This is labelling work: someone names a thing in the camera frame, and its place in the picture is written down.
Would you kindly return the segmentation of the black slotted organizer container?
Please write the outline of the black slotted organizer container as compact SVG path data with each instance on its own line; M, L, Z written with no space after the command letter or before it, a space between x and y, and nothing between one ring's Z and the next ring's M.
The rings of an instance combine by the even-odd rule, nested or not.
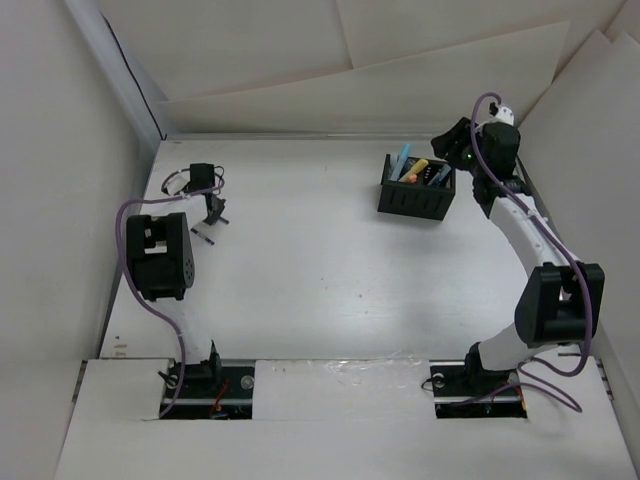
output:
M452 168L442 186L429 186L430 180L448 165L440 160L430 160L429 165L418 174L414 184L389 180L389 158L385 157L381 177L381 191L377 211L393 215L442 221L456 194L456 171Z

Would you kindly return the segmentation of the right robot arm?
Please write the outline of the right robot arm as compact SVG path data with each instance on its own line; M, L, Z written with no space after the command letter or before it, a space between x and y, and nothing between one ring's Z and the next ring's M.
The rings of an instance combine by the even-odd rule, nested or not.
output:
M571 253L539 212L526 181L516 173L521 136L516 127L490 122L481 128L461 118L432 139L435 156L473 177L473 195L486 217L516 252L528 280L513 322L472 345L462 381L473 393L494 387L538 352L579 344L587 357L597 331L605 274Z

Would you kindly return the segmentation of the aluminium rail right side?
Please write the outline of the aluminium rail right side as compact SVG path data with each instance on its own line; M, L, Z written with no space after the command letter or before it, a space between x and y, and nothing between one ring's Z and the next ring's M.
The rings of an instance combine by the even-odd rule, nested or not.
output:
M503 186L510 193L494 201L489 219L513 247L528 280L513 323L505 330L514 347L500 367L520 369L535 363L559 377L576 377L586 367L598 328L604 271L597 263L581 261L563 244L526 181L516 177ZM539 356L569 345L581 348L578 363L569 370Z

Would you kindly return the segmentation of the yellow cap highlighter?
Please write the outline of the yellow cap highlighter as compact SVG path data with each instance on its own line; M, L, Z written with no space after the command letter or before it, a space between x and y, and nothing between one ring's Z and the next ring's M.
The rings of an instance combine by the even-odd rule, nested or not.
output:
M429 165L429 161L426 159L418 159L409 169L409 171L407 172L407 174L409 176L411 175L418 175L420 172L422 172L427 166Z

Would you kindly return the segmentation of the light blue gel pen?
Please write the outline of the light blue gel pen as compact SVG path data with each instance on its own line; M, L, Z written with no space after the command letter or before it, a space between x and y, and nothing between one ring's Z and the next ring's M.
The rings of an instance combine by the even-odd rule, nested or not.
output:
M446 182L449 174L451 173L451 170L452 168L450 165L445 165L442 167L441 171L439 172L439 180L436 183L437 186L442 186Z

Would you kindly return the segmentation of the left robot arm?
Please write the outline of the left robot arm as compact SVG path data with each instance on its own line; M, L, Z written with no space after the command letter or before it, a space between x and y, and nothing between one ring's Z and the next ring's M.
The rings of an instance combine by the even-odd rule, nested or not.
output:
M224 185L222 167L193 163L161 183L160 197L125 202L115 220L119 263L132 295L175 334L179 357L173 387L188 383L205 397L222 387L220 356L180 303L196 279L191 236L202 236L203 227L219 221Z

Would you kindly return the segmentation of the orange cap highlighter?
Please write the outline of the orange cap highlighter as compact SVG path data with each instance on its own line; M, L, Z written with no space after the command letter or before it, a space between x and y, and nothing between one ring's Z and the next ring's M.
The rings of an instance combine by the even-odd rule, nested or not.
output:
M414 184L417 182L418 175L416 173L407 173L400 178L401 182Z

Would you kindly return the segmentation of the green cap highlighter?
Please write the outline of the green cap highlighter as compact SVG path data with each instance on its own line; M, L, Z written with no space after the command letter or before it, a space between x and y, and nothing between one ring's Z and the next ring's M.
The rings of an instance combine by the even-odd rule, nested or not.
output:
M399 156L398 155L391 155L389 158L389 176L393 175L393 172L395 171L395 167L396 164L398 162Z

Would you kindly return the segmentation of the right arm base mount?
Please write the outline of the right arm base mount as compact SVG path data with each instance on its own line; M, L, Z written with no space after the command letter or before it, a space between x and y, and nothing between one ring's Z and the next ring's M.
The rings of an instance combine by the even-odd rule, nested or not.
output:
M437 419L526 419L526 406L515 369L481 366L478 345L463 360L430 360L421 389L432 394Z

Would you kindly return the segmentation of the blue cap highlighter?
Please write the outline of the blue cap highlighter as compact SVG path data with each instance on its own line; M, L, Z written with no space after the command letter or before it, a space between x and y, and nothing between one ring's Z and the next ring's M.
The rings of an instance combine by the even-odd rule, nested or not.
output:
M407 174L414 161L410 159L410 153L412 150L411 144L405 144L399 153L399 159L395 167L395 171L392 176L389 176L390 181L400 181L400 178Z

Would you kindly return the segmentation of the purple gel pen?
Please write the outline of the purple gel pen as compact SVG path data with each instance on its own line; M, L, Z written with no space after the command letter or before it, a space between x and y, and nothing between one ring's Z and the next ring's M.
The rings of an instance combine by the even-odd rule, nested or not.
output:
M210 239L208 236L206 236L204 233L196 230L195 228L192 228L190 232L196 235L198 238L200 238L204 242L206 242L208 245L215 246L215 242L212 239Z

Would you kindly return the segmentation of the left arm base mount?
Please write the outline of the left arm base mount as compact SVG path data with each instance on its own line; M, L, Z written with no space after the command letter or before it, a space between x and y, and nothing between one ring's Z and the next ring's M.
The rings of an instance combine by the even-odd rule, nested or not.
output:
M251 420L255 360L222 360L215 345L207 360L185 367L173 362L158 374L164 381L159 407L161 420Z

